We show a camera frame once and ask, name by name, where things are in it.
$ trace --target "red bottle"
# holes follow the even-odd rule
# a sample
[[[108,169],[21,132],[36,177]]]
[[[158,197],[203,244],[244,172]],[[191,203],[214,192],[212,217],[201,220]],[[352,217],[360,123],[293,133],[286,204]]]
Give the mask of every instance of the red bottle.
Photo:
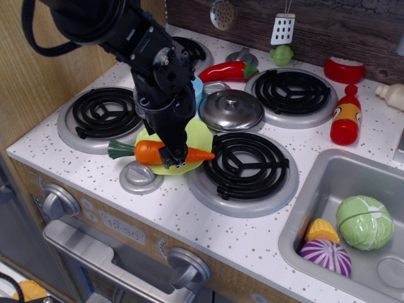
[[[338,145],[352,144],[358,138],[361,110],[359,100],[355,98],[357,92],[355,85],[348,85],[346,96],[336,104],[330,136]]]

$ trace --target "red pepper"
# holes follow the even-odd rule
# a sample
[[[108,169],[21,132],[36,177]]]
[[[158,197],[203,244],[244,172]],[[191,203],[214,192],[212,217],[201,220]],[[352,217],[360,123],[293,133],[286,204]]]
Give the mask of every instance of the red pepper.
[[[198,77],[203,83],[211,81],[246,81],[257,73],[258,69],[248,62],[229,61],[205,69]]]

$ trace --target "toy sink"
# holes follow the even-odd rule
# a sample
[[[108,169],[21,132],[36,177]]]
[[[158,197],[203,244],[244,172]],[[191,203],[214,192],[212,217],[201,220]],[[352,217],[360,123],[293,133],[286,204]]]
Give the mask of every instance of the toy sink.
[[[383,247],[361,251],[349,246],[336,223],[338,205],[351,196],[382,202],[393,217],[395,233]],[[352,260],[350,278],[299,256],[310,222],[329,221]],[[317,157],[279,239],[283,258],[294,268],[369,302],[404,302],[404,171],[343,150]]]

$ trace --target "bottle label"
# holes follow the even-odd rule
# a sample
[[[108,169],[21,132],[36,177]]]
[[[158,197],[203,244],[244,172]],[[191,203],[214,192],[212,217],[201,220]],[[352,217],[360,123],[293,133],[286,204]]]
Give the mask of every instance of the bottle label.
[[[338,120],[351,120],[356,125],[360,125],[361,111],[360,108],[353,103],[343,103],[334,111],[333,123]]]

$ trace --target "oven clock display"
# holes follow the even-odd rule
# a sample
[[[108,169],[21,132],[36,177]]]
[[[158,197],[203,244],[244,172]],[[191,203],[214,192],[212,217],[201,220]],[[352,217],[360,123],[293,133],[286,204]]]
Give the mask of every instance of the oven clock display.
[[[105,226],[117,232],[120,232],[122,235],[125,235],[126,237],[135,240],[142,245],[146,244],[146,234],[144,232],[110,215],[109,213],[106,213],[102,210],[99,210],[98,212],[100,213],[101,219]]]

